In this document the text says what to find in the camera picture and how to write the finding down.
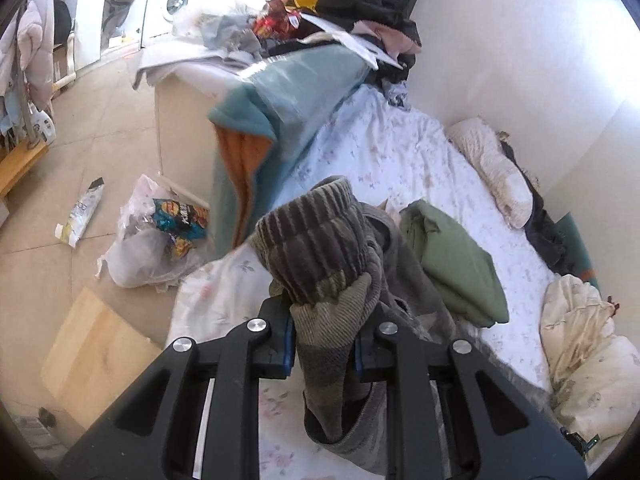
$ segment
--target green folded shirt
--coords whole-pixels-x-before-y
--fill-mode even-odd
[[[485,328],[509,322],[491,255],[458,222],[424,200],[400,217],[402,235],[451,312]]]

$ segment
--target bed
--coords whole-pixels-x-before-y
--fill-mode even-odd
[[[274,206],[307,192],[325,177],[348,177],[362,202],[381,204],[396,221],[425,198],[455,218],[493,259],[511,320],[480,330],[481,338],[529,382],[550,391],[540,343],[542,302],[554,274],[522,230],[505,222],[489,190],[442,125],[417,111],[390,106],[375,88],[360,86],[332,114],[295,165]],[[178,292],[167,343],[224,336],[258,313],[271,276],[243,244],[188,276]],[[261,478],[340,480],[379,478],[327,452],[306,436],[302,373],[262,381],[259,392]],[[194,474],[199,478],[198,462]]]

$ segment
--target green towel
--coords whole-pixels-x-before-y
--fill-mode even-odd
[[[485,328],[509,322],[491,255],[458,222],[424,200],[400,217],[402,235],[451,312]]]
[[[580,231],[578,231],[578,226],[575,224],[571,213],[567,213],[559,219],[556,222],[556,228],[558,228],[558,232],[563,238],[563,245],[566,248],[565,262],[572,275],[577,276],[585,283],[591,283],[591,285],[600,290],[587,247],[582,241]]]

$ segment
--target silver screw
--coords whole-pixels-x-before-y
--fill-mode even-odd
[[[471,343],[464,339],[458,339],[457,341],[453,342],[453,350],[458,354],[468,354],[469,352],[471,352],[471,349]]]
[[[385,321],[384,323],[380,323],[378,329],[384,335],[393,335],[398,332],[398,325],[391,321]]]
[[[251,332],[262,332],[265,328],[267,328],[267,322],[259,317],[255,319],[250,319],[246,327],[251,330]]]
[[[191,346],[193,342],[188,337],[181,337],[174,341],[174,350],[176,352],[186,352]]]

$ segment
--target wooden shelf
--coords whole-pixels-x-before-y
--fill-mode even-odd
[[[24,139],[0,160],[0,200],[48,151],[49,147],[43,140],[30,150],[28,140]]]

